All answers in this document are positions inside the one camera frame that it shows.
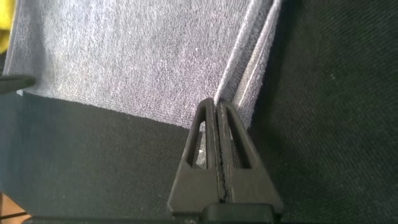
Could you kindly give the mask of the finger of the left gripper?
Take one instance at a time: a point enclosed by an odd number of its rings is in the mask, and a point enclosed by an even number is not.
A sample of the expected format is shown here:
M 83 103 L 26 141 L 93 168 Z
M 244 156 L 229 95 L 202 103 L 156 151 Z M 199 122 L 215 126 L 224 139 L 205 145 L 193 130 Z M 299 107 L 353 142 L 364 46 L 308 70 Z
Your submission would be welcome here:
M 34 84 L 35 78 L 28 75 L 1 76 L 0 94 L 3 95 L 12 91 L 28 88 Z

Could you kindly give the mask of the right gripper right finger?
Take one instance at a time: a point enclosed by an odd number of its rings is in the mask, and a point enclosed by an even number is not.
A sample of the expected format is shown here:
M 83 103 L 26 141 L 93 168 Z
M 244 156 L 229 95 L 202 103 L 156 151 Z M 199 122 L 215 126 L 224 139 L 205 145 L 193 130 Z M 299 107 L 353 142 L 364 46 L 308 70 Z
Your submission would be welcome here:
M 272 205 L 277 214 L 284 204 L 234 105 L 217 107 L 226 201 Z

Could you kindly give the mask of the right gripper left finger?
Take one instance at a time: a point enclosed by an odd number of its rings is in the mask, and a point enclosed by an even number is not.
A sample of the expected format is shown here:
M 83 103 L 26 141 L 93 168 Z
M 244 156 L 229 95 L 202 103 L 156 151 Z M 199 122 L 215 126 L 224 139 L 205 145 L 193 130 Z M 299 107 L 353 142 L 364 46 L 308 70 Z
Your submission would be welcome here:
M 206 168 L 196 169 L 195 150 L 200 125 L 205 123 Z M 224 198 L 220 141 L 212 98 L 199 103 L 172 186 L 167 208 L 171 215 L 197 215 Z

